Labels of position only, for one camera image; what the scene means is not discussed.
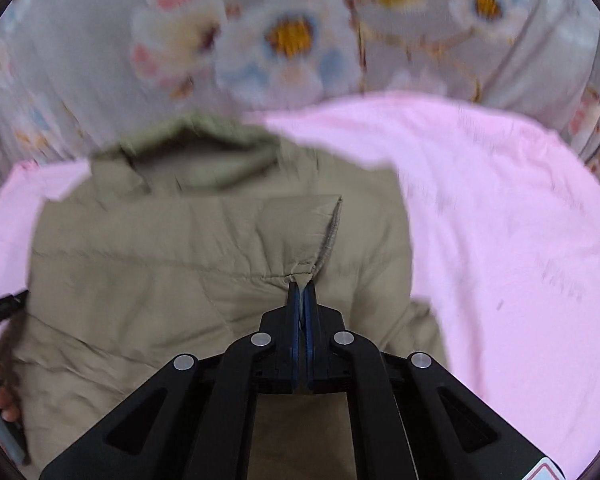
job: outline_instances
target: silver bolt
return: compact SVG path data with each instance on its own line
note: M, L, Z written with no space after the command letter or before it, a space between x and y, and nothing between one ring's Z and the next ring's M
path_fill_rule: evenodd
M173 360L173 367L176 370L180 370L181 372L184 370L189 370L196 363L196 360L190 355L179 355Z
M251 342L256 346L266 346L271 343L271 336L266 332L258 332L251 336Z
M336 332L333 335L333 340L339 345L350 345L354 339L351 332Z
M411 356L411 363L416 368L429 368L431 366L431 357L419 352Z

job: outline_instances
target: pink blanket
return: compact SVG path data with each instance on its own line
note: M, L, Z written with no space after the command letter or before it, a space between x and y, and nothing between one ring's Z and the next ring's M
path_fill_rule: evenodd
M395 165L451 371L574 480L600 450L600 184L553 132L415 94L252 116L364 166ZM37 212L84 162L16 167L0 194L0 295L24 288Z

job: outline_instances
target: warning label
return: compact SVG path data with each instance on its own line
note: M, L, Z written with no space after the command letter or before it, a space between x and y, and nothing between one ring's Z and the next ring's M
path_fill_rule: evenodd
M564 476L547 457L544 457L522 480L564 480Z

